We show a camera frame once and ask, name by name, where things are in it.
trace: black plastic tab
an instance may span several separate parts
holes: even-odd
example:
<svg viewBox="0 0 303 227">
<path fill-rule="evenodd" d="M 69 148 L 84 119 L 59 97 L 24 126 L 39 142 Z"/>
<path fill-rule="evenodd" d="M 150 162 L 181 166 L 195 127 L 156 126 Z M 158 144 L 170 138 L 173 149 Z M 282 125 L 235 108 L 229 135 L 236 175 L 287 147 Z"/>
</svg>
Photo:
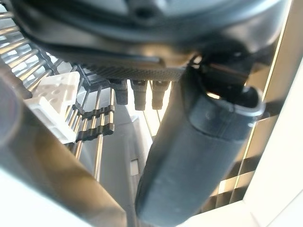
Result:
<svg viewBox="0 0 303 227">
<path fill-rule="evenodd" d="M 147 83 L 147 80 L 131 80 L 136 110 L 145 110 Z"/>
<path fill-rule="evenodd" d="M 160 110 L 163 106 L 163 97 L 165 91 L 169 88 L 169 81 L 152 82 L 152 108 Z"/>
<path fill-rule="evenodd" d="M 107 107 L 102 107 L 100 109 L 95 109 L 92 110 L 90 112 L 85 112 L 83 110 L 83 108 L 81 107 L 81 105 L 76 102 L 73 106 L 72 106 L 73 110 L 78 110 L 77 115 L 81 115 L 82 119 L 88 119 L 91 120 L 93 118 L 93 116 L 95 116 L 96 118 L 99 118 L 101 116 L 101 114 L 104 114 L 105 116 L 109 115 L 110 112 L 115 112 L 115 106 L 114 105 L 109 105 Z"/>
<path fill-rule="evenodd" d="M 94 129 L 88 129 L 87 131 L 80 131 L 78 133 L 76 142 L 94 140 L 98 137 L 98 135 L 112 135 L 115 130 L 115 125 L 113 123 L 108 123 L 106 125 L 100 125 Z"/>
</svg>

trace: metal rack tine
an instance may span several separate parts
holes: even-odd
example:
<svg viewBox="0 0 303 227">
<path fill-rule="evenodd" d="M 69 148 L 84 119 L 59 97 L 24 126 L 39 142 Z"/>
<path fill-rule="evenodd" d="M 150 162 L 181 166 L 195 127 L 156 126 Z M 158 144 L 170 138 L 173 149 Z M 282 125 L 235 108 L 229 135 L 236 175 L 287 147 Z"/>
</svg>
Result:
<svg viewBox="0 0 303 227">
<path fill-rule="evenodd" d="M 28 44 L 29 40 L 28 39 L 21 39 L 19 41 L 13 42 L 9 45 L 3 46 L 0 48 L 0 54 L 5 54 L 8 53 L 12 50 L 15 50 L 16 48 L 23 46 L 25 44 Z"/>
<path fill-rule="evenodd" d="M 40 67 L 42 67 L 46 63 L 45 60 L 40 60 L 36 64 L 34 64 L 32 67 L 30 67 L 28 70 L 26 70 L 24 73 L 18 76 L 18 78 L 22 81 L 26 80 L 30 75 L 32 75 L 34 72 L 36 72 Z"/>
<path fill-rule="evenodd" d="M 90 94 L 90 90 L 87 90 L 87 92 L 86 92 L 86 94 L 85 94 L 85 96 L 89 96 L 89 94 Z M 83 107 L 85 106 L 85 104 L 86 104 L 86 101 L 87 101 L 87 98 L 85 98 L 84 97 L 84 102 L 83 102 Z M 85 131 L 86 130 L 86 128 L 87 128 L 87 124 L 88 124 L 88 119 L 84 119 L 84 121 L 83 121 L 83 125 L 82 125 L 82 131 Z M 83 146 L 83 141 L 78 141 L 77 143 L 76 143 L 76 151 L 75 151 L 75 157 L 77 158 L 77 159 L 80 159 L 80 155 L 81 155 L 81 151 L 82 151 L 82 146 Z"/>
<path fill-rule="evenodd" d="M 18 26 L 5 27 L 0 30 L 0 35 L 6 35 L 17 31 L 19 31 Z"/>
<path fill-rule="evenodd" d="M 115 92 L 114 90 L 111 88 L 110 89 L 110 100 L 109 100 L 109 104 L 110 105 L 114 105 L 114 95 Z M 100 125 L 104 125 L 104 114 L 102 114 L 100 116 Z M 114 122 L 114 115 L 113 112 L 109 112 L 109 123 L 113 123 Z M 95 155 L 95 165 L 94 165 L 94 173 L 93 176 L 94 178 L 99 182 L 100 181 L 100 173 L 101 173 L 101 160 L 102 160 L 102 148 L 103 148 L 103 135 L 98 135 L 97 138 L 97 147 L 96 147 L 96 155 Z"/>
<path fill-rule="evenodd" d="M 16 67 L 17 65 L 19 65 L 20 63 L 26 61 L 27 59 L 33 57 L 34 55 L 36 55 L 38 53 L 38 50 L 37 49 L 33 49 L 23 55 L 21 55 L 20 57 L 12 60 L 11 62 L 8 63 L 8 65 L 11 67 L 11 68 L 14 68 Z"/>
</svg>

